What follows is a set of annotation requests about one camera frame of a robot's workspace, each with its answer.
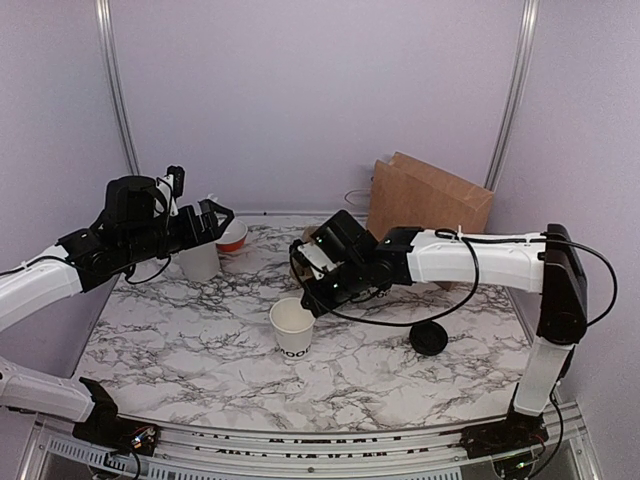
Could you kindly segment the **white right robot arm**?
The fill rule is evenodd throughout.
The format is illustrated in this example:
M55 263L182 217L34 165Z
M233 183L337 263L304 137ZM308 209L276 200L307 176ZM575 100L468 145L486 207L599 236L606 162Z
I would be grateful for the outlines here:
M541 317L525 371L495 438L515 448L534 431L534 419L575 346L587 331L586 275L567 230L551 224L542 233L468 235L461 230L394 227L382 240L340 210L308 241L289 247L292 266L311 272L302 281L303 308L315 317L369 292L394 285L469 283L541 295Z

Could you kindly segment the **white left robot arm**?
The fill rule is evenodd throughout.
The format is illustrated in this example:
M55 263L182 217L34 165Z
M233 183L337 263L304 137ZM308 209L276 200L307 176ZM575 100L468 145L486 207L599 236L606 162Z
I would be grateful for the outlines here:
M219 240L234 219L231 209L204 199L178 206L184 170L162 177L129 175L110 181L105 204L87 228L59 238L35 258L1 275L1 327L8 329L62 299L87 293L111 279L130 281L138 264L172 257ZM64 379L12 362L1 362L1 403L75 423L106 445L125 438L126 423L98 406L85 381Z

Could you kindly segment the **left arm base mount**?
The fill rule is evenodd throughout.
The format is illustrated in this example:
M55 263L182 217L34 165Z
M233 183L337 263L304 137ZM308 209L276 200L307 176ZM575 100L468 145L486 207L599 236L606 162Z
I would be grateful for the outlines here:
M115 401L99 382L85 377L79 381L88 390L94 406L84 422L74 424L73 437L119 453L133 451L152 456L157 446L159 426L121 417Z

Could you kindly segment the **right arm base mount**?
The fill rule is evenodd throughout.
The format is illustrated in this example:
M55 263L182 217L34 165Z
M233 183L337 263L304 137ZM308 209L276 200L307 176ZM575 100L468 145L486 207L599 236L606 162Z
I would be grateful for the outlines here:
M542 413L518 413L510 403L504 419L463 428L460 445L469 459L476 459L528 448L548 439Z

